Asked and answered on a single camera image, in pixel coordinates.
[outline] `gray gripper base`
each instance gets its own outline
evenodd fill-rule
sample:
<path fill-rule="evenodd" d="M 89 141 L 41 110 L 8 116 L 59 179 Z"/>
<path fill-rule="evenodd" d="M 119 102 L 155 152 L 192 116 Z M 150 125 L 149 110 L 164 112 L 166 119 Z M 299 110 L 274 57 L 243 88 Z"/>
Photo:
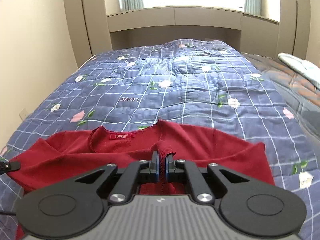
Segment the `gray gripper base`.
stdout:
<path fill-rule="evenodd" d="M 26 236 L 24 240 L 38 240 Z M 261 240 L 234 231 L 214 208 L 193 203 L 187 195 L 137 195 L 113 206 L 91 231 L 72 240 Z M 278 240 L 300 240 L 296 235 Z"/>

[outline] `built-in cabinet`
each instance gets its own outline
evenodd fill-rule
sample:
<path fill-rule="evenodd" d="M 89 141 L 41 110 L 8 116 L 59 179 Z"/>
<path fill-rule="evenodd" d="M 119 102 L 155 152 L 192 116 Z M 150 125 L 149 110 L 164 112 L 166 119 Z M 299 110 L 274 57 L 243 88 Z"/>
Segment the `built-in cabinet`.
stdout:
<path fill-rule="evenodd" d="M 112 49 L 175 39 L 222 40 L 241 52 L 276 56 L 279 23 L 242 12 L 202 7 L 148 8 L 107 17 Z"/>
<path fill-rule="evenodd" d="M 280 22 L 208 7 L 173 6 L 106 14 L 105 0 L 64 0 L 78 66 L 91 55 L 175 39 L 223 40 L 239 52 L 305 59 L 310 0 L 281 0 Z"/>

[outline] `blue plaid comforter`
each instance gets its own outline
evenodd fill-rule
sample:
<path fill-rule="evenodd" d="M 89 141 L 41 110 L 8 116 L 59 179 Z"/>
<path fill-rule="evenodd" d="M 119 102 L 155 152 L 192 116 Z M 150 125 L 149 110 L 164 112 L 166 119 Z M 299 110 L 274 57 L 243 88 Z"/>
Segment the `blue plaid comforter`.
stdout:
<path fill-rule="evenodd" d="M 102 53 L 61 84 L 15 131 L 3 158 L 63 130 L 130 131 L 158 119 L 214 127 L 262 141 L 277 186 L 302 198 L 308 214 L 303 239 L 320 239 L 320 173 L 297 121 L 275 87 L 221 41 L 175 40 Z M 313 180 L 300 188 L 299 174 Z M 0 176 L 0 208 L 14 210 L 21 188 Z M 17 220 L 0 216 L 0 239 L 14 239 Z"/>

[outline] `circular pad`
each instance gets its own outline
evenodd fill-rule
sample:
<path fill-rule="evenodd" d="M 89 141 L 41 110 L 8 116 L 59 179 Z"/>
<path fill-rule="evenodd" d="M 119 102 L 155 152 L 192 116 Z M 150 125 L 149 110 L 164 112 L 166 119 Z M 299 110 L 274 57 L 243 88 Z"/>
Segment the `circular pad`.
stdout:
<path fill-rule="evenodd" d="M 44 188 L 21 199 L 17 218 L 23 229 L 34 236 L 65 239 L 93 226 L 102 212 L 102 201 L 96 193 L 50 192 Z"/>
<path fill-rule="evenodd" d="M 272 238 L 298 232 L 306 217 L 306 207 L 297 195 L 265 183 L 232 184 L 219 211 L 239 231 Z"/>
<path fill-rule="evenodd" d="M 39 209 L 48 216 L 63 216 L 76 207 L 76 200 L 66 195 L 45 197 L 39 203 Z"/>
<path fill-rule="evenodd" d="M 284 207 L 283 202 L 271 195 L 255 195 L 247 200 L 248 208 L 262 216 L 273 216 L 280 213 Z"/>

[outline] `electrical outlet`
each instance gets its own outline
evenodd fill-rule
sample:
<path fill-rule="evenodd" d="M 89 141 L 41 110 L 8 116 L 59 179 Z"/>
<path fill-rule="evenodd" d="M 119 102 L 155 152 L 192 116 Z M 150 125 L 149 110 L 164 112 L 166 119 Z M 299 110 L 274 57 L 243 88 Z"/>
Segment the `electrical outlet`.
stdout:
<path fill-rule="evenodd" d="M 28 115 L 29 115 L 29 113 L 25 108 L 23 108 L 21 110 L 21 112 L 19 113 L 19 116 L 20 116 L 22 121 L 24 121 L 27 118 Z"/>

